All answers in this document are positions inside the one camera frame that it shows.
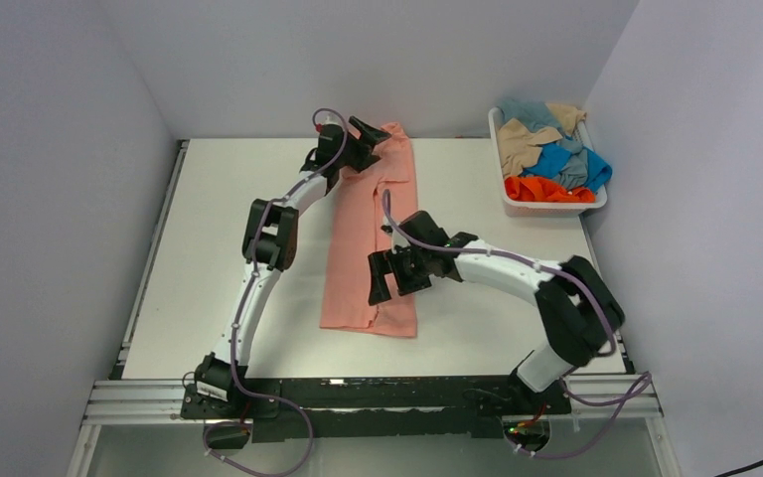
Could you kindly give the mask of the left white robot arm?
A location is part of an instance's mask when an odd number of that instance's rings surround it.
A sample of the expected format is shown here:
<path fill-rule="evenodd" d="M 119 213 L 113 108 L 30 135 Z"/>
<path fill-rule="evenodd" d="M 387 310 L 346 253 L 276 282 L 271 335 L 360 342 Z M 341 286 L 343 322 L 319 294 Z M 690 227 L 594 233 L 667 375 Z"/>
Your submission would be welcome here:
<path fill-rule="evenodd" d="M 244 269 L 237 306 L 187 386 L 193 394 L 188 402 L 203 398 L 219 416 L 234 416 L 244 407 L 246 391 L 238 382 L 248 368 L 266 302 L 293 264 L 301 216 L 335 188 L 343 168 L 360 173 L 379 162 L 375 149 L 391 138 L 354 116 L 345 121 L 332 109 L 326 112 L 330 117 L 315 125 L 317 145 L 306 155 L 296 182 L 282 195 L 250 205 L 240 246 Z"/>

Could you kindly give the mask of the pink t shirt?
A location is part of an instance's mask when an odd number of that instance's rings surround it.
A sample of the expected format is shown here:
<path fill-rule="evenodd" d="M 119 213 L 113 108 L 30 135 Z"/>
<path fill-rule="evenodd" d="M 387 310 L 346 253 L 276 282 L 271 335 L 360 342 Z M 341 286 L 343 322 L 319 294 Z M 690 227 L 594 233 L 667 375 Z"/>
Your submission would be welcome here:
<path fill-rule="evenodd" d="M 356 173 L 341 172 L 324 285 L 320 326 L 398 338 L 417 335 L 415 298 L 393 294 L 369 304 L 371 253 L 391 248 L 382 231 L 382 194 L 390 191 L 390 211 L 402 220 L 417 211 L 417 182 L 410 138 L 401 124 L 381 127 L 391 138 L 376 148 L 380 161 Z"/>

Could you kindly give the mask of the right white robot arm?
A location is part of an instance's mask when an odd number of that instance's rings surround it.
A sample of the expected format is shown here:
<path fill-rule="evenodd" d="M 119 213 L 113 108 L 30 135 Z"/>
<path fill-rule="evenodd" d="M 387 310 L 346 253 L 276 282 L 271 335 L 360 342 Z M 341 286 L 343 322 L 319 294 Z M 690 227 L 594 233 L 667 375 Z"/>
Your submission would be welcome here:
<path fill-rule="evenodd" d="M 625 321 L 625 313 L 593 264 L 574 255 L 564 261 L 537 260 L 488 244 L 466 232 L 449 235 L 425 211 L 402 222 L 385 221 L 390 248 L 369 254 L 372 305 L 396 294 L 431 287 L 432 278 L 475 283 L 515 296 L 539 313 L 545 341 L 510 374 L 508 399 L 520 412 L 542 404 L 546 391 L 572 371 L 602 356 Z"/>

